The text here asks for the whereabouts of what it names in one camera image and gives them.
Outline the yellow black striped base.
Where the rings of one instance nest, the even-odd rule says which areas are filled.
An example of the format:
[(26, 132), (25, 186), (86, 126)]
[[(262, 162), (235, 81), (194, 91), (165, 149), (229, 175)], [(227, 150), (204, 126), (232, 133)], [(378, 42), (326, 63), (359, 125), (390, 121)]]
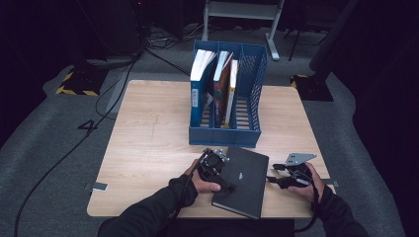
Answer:
[(334, 99), (324, 81), (314, 76), (295, 74), (290, 78), (303, 101), (333, 102)]
[(65, 75), (56, 94), (99, 96), (107, 74), (107, 69), (82, 71), (72, 68)]

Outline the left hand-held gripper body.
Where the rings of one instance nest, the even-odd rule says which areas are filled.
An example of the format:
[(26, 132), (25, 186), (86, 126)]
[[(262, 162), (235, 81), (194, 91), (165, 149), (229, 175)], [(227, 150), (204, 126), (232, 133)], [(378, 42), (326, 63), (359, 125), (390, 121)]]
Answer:
[(229, 158), (221, 149), (206, 148), (197, 167), (200, 178), (206, 182), (222, 182), (220, 174), (228, 161)]

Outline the white metal stand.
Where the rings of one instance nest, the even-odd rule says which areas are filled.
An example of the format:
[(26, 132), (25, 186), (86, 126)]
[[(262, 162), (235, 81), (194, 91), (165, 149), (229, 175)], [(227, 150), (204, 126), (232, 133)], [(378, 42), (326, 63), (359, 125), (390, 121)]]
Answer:
[(278, 61), (280, 59), (280, 54), (278, 53), (274, 43), (274, 37), (282, 14), (284, 3), (285, 0), (279, 0), (274, 5), (206, 0), (204, 8), (204, 28), (202, 40), (209, 39), (210, 17), (271, 21), (272, 27), (268, 33), (265, 33), (265, 38), (269, 51), (271, 52), (272, 59), (274, 61)]

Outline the dark slanted pole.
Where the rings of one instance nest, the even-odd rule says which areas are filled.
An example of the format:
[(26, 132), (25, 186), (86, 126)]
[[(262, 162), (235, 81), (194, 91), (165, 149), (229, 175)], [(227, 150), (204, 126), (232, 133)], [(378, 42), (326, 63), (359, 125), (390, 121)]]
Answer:
[(319, 73), (321, 70), (328, 67), (329, 61), (334, 54), (334, 50), (337, 48), (336, 44), (338, 43), (338, 39), (359, 1), (360, 0), (349, 0), (338, 17), (337, 22), (333, 25), (324, 42), (320, 45), (311, 59), (309, 68), (315, 73)]

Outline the person's right hand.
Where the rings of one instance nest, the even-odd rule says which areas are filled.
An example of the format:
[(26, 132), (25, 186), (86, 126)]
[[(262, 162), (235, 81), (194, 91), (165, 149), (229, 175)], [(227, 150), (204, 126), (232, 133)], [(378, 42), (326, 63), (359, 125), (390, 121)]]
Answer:
[(314, 167), (309, 162), (306, 162), (305, 165), (311, 172), (313, 185), (309, 185), (304, 188), (288, 187), (288, 191), (303, 198), (306, 198), (310, 202), (321, 203), (323, 191), (325, 189), (325, 184), (317, 174)]

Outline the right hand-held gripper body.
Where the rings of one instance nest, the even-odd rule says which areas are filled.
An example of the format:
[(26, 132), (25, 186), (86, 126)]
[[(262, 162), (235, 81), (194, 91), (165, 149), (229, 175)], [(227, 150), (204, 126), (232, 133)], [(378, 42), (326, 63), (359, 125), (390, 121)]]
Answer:
[(304, 188), (312, 183), (311, 172), (305, 165), (306, 161), (316, 158), (316, 154), (309, 153), (290, 153), (284, 165), (289, 172), (289, 176), (279, 178), (279, 186), (281, 189), (288, 187)]

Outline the blue book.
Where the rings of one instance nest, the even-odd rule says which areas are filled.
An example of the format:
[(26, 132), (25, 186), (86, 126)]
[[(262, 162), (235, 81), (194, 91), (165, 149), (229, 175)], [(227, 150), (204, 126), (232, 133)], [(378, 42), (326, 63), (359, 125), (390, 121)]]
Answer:
[(216, 53), (211, 50), (198, 49), (195, 54), (190, 74), (191, 82), (191, 117), (190, 126), (201, 125), (204, 107), (207, 102), (207, 83), (212, 71), (212, 62)]

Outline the black book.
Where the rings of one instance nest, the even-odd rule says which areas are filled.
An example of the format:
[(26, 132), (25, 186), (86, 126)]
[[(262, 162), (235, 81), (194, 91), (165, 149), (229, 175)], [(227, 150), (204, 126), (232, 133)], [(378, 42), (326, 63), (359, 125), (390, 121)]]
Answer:
[(229, 147), (229, 161), (221, 177), (233, 188), (213, 195), (213, 206), (252, 219), (261, 217), (269, 157), (239, 147)]

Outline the yellow book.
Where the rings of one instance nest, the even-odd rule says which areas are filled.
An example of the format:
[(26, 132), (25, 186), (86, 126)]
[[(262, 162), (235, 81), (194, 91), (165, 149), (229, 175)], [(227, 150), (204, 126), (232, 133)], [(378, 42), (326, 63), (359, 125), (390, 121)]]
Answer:
[(232, 106), (235, 95), (235, 88), (237, 82), (237, 72), (238, 72), (238, 60), (232, 59), (230, 67), (230, 79), (229, 79), (229, 89), (228, 89), (228, 101), (226, 107), (226, 114), (224, 119), (224, 126), (230, 127), (230, 119), (232, 115)]

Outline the person's left hand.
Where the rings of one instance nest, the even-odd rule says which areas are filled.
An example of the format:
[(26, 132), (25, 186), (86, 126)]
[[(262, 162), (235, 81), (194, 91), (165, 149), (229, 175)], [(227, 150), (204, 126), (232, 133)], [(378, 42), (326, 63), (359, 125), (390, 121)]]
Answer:
[(217, 183), (203, 181), (196, 170), (198, 160), (195, 159), (191, 166), (184, 172), (185, 175), (192, 177), (192, 182), (199, 194), (217, 193), (221, 190), (221, 186)]

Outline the blue plastic file rack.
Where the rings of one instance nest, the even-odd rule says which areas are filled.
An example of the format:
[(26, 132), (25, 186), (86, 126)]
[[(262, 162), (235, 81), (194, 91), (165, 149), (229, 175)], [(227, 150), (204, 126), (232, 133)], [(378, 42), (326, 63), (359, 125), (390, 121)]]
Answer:
[[(214, 51), (216, 56), (207, 83), (207, 102), (201, 125), (189, 126), (189, 142), (194, 145), (254, 147), (261, 135), (258, 109), (267, 66), (266, 48), (260, 44), (197, 40), (194, 58), (198, 49)], [(224, 126), (229, 83), (222, 125), (214, 126), (213, 75), (222, 50), (231, 51), (232, 59), (238, 60), (230, 127)]]

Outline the red illustrated book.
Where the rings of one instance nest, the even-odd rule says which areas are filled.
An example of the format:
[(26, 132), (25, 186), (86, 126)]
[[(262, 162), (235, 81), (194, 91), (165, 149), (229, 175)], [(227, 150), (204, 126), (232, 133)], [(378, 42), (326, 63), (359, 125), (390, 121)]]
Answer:
[(228, 89), (231, 59), (231, 51), (222, 50), (219, 53), (216, 69), (213, 75), (213, 103), (214, 103), (214, 126), (221, 127), (225, 114), (226, 94)]

